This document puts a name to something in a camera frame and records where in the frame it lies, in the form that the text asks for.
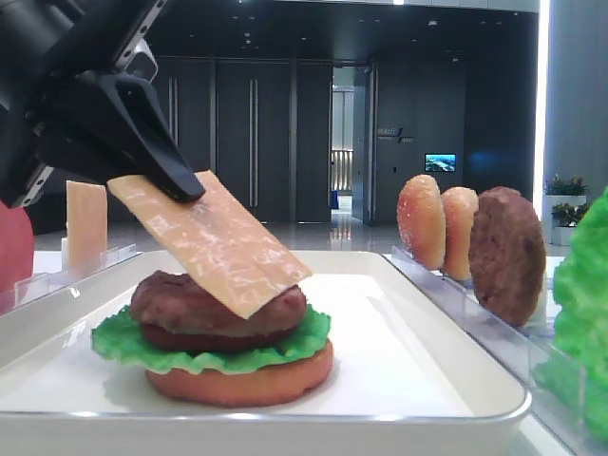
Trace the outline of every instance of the doorway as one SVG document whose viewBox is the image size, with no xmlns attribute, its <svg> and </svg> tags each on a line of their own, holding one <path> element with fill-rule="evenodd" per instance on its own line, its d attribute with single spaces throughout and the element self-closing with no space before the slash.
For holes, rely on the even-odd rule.
<svg viewBox="0 0 608 456">
<path fill-rule="evenodd" d="M 354 66 L 336 66 L 332 82 L 332 220 L 352 217 Z"/>
</svg>

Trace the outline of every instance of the lettuce leaf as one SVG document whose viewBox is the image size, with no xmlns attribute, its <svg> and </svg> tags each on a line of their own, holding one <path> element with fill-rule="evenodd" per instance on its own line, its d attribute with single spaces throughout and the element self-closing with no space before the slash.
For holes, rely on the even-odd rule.
<svg viewBox="0 0 608 456">
<path fill-rule="evenodd" d="M 555 345 L 586 368 L 585 384 L 580 370 L 555 354 L 536 367 L 534 377 L 575 416 L 583 413 L 597 438 L 608 441 L 608 188 L 579 223 L 570 246 L 553 279 L 553 296 L 561 305 Z"/>
<path fill-rule="evenodd" d="M 127 306 L 93 330 L 92 348 L 103 359 L 141 366 L 156 373 L 182 369 L 193 374 L 214 370 L 235 375 L 313 356 L 325 347 L 330 326 L 331 318 L 317 313 L 309 304 L 297 330 L 271 348 L 232 354 L 204 352 L 193 357 L 186 352 L 161 351 L 150 346 L 143 339 L 140 325 L 129 315 Z"/>
</svg>

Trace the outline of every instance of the glossy floor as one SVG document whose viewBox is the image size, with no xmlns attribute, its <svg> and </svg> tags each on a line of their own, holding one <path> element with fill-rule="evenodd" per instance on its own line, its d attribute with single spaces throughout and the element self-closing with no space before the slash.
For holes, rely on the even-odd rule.
<svg viewBox="0 0 608 456">
<path fill-rule="evenodd" d="M 269 223 L 268 229 L 293 250 L 346 250 L 390 253 L 393 245 L 401 244 L 396 224 L 367 226 L 351 217 L 351 201 L 340 197 L 339 209 L 332 212 L 331 223 Z M 36 237 L 36 250 L 61 250 L 65 232 Z M 141 252 L 159 250 L 159 243 L 139 224 L 115 224 L 109 228 L 109 247 L 136 244 Z M 547 255 L 563 257 L 568 247 L 547 245 Z"/>
</svg>

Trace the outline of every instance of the television screen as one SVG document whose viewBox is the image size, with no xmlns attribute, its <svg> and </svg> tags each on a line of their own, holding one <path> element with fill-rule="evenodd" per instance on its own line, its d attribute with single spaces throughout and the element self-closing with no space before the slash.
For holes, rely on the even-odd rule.
<svg viewBox="0 0 608 456">
<path fill-rule="evenodd" d="M 456 156 L 453 154 L 426 154 L 425 171 L 428 173 L 453 173 L 456 171 Z"/>
</svg>

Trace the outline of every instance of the robotic arm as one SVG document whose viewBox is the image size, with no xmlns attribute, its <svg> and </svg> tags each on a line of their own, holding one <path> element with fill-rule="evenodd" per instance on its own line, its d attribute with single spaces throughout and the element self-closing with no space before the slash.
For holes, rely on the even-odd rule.
<svg viewBox="0 0 608 456">
<path fill-rule="evenodd" d="M 165 0 L 0 0 L 0 200 L 32 204 L 54 167 L 98 183 L 147 176 L 179 202 L 204 189 L 149 81 L 143 40 Z"/>
</svg>

